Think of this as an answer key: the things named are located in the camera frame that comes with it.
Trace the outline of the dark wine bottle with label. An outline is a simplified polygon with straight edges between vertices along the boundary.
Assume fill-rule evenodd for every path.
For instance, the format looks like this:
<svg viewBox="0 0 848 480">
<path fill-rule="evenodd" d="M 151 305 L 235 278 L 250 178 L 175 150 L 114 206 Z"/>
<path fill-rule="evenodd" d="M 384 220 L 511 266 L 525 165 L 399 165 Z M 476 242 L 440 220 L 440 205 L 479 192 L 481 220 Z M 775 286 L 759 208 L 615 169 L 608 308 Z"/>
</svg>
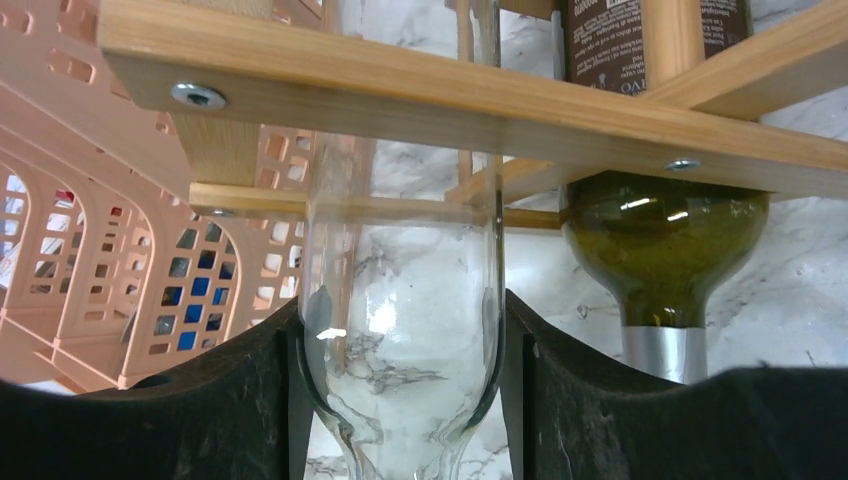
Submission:
<svg viewBox="0 0 848 480">
<path fill-rule="evenodd" d="M 566 82 L 635 96 L 752 33 L 744 1 L 701 3 L 703 34 L 671 1 L 661 33 L 644 33 L 637 1 L 561 1 Z M 563 234 L 579 264 L 618 303 L 625 362 L 676 383 L 707 375 L 706 304 L 749 258 L 765 227 L 766 192 L 682 180 L 695 159 L 664 177 L 605 171 L 560 189 Z"/>
</svg>

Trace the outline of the small clear glass bottle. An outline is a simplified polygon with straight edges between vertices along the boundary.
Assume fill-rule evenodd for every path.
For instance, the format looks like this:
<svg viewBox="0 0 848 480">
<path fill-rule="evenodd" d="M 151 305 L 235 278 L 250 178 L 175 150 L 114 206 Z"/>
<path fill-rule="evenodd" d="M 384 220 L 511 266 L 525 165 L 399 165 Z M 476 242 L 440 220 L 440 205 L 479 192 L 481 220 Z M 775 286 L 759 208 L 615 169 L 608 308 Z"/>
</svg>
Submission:
<svg viewBox="0 0 848 480">
<path fill-rule="evenodd" d="M 299 355 L 354 479 L 456 479 L 496 390 L 500 157 L 315 137 Z"/>
</svg>

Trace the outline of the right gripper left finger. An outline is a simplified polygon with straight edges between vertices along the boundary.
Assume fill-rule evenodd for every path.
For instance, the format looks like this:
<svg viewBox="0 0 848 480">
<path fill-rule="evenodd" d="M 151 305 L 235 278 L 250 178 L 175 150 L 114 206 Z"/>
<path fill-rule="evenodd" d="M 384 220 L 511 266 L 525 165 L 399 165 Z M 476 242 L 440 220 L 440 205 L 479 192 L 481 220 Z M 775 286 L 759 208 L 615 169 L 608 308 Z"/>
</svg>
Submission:
<svg viewBox="0 0 848 480">
<path fill-rule="evenodd" d="M 248 331 L 126 390 L 1 386 L 5 479 L 300 479 L 312 405 L 289 302 Z"/>
</svg>

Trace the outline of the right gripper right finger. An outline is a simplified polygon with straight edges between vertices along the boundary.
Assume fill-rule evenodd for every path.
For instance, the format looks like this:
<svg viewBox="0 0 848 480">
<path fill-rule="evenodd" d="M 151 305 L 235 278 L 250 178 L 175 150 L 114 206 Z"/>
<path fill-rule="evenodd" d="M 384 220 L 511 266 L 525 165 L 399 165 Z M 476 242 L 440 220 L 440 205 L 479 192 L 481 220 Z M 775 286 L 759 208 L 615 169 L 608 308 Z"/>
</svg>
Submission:
<svg viewBox="0 0 848 480">
<path fill-rule="evenodd" d="M 517 479 L 843 479 L 847 372 L 738 368 L 693 385 L 505 303 L 502 411 Z"/>
</svg>

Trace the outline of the wooden wine rack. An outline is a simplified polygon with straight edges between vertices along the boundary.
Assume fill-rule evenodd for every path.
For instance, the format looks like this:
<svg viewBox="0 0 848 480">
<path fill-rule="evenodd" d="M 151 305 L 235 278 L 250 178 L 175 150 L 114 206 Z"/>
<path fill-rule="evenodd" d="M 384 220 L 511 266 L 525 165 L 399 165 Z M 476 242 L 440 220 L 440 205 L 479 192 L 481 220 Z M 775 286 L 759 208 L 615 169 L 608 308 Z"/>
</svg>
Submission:
<svg viewBox="0 0 848 480">
<path fill-rule="evenodd" d="M 134 103 L 561 164 L 843 198 L 842 141 L 756 118 L 847 83 L 826 1 L 639 97 L 172 1 L 105 1 L 98 44 Z"/>
</svg>

